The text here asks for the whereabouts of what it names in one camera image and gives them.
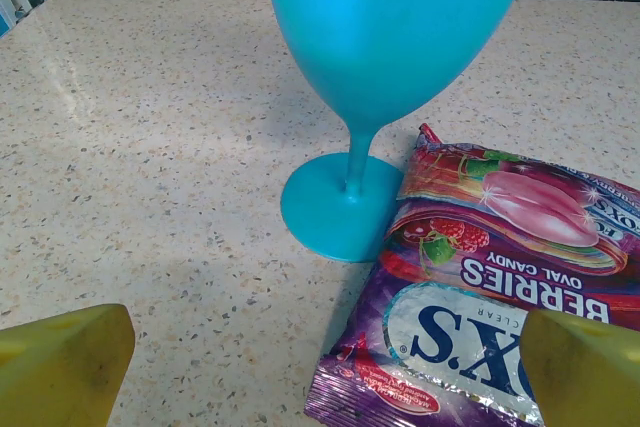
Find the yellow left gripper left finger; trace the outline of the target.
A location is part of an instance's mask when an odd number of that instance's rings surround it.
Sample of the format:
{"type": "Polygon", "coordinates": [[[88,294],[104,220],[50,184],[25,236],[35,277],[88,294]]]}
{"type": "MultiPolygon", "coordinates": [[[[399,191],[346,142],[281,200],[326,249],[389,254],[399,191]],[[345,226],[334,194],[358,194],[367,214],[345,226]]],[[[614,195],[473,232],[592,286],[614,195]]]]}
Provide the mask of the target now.
{"type": "Polygon", "coordinates": [[[122,304],[3,329],[1,424],[105,426],[134,347],[134,328],[122,304]]]}

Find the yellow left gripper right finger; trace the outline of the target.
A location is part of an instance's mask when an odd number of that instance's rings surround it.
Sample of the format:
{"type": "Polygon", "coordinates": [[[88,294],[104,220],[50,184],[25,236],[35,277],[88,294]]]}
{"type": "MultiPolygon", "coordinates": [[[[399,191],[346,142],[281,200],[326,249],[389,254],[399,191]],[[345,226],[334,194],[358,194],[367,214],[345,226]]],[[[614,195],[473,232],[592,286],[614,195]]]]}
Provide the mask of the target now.
{"type": "Polygon", "coordinates": [[[546,426],[639,427],[637,331],[532,310],[520,355],[546,426]]]}

